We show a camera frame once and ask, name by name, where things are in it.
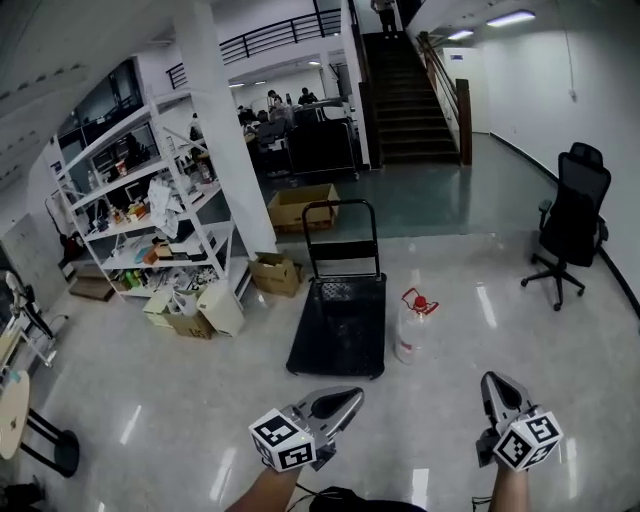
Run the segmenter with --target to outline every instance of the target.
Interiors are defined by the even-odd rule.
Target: white column
[[[224,73],[211,5],[184,0],[174,17],[193,105],[222,191],[250,256],[276,252],[276,235]]]
[[[338,79],[331,69],[329,52],[320,53],[320,64],[322,64],[322,83],[324,84],[325,97],[335,98],[340,96],[340,91],[338,90]]]

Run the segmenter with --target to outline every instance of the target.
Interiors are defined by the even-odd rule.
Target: plastic water jug
[[[431,313],[439,306],[437,302],[427,302],[426,297],[411,288],[402,296],[396,324],[395,352],[400,361],[412,364],[416,354],[428,340]]]

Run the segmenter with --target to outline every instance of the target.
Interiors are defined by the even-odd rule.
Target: black stand
[[[78,469],[80,461],[80,444],[76,435],[71,430],[61,432],[31,408],[29,408],[27,425],[55,446],[53,451],[55,462],[51,462],[25,443],[21,443],[20,448],[65,478],[72,477]]]
[[[558,302],[556,302],[553,305],[554,311],[560,311],[560,309],[562,309],[562,303],[564,302],[564,296],[562,294],[563,279],[565,279],[566,281],[569,281],[571,284],[574,284],[578,287],[578,297],[582,297],[582,295],[584,295],[584,285],[566,271],[567,269],[566,261],[560,260],[556,265],[554,265],[549,260],[546,260],[542,256],[538,256],[537,254],[534,254],[533,256],[531,256],[532,264],[536,264],[538,261],[542,263],[545,267],[547,267],[549,270],[544,270],[532,276],[525,277],[522,281],[520,281],[520,285],[525,287],[527,286],[527,284],[529,284],[529,281],[537,281],[538,279],[553,277],[556,280],[556,287],[558,288]]]

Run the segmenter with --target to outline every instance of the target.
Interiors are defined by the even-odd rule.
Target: chair armrest
[[[551,209],[551,199],[545,199],[544,201],[540,201],[540,204],[538,205],[538,210],[540,211],[540,213],[543,214],[547,214],[549,213],[549,210]]]
[[[602,242],[609,240],[609,228],[602,218],[598,218],[598,243],[596,247],[600,247]]]
[[[552,202],[550,199],[545,199],[544,201],[541,201],[540,204],[538,205],[538,211],[540,212],[540,226],[539,226],[540,231],[542,231],[542,228],[544,227],[544,223],[547,219],[547,214],[551,209],[551,205],[552,205]]]

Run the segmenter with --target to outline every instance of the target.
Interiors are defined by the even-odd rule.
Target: round table
[[[18,376],[19,382],[9,378],[0,398],[0,456],[10,459],[20,447],[62,476],[72,477],[80,461],[78,438],[70,430],[61,432],[29,407],[29,374],[21,371]],[[22,442],[25,425],[54,445],[54,462]]]

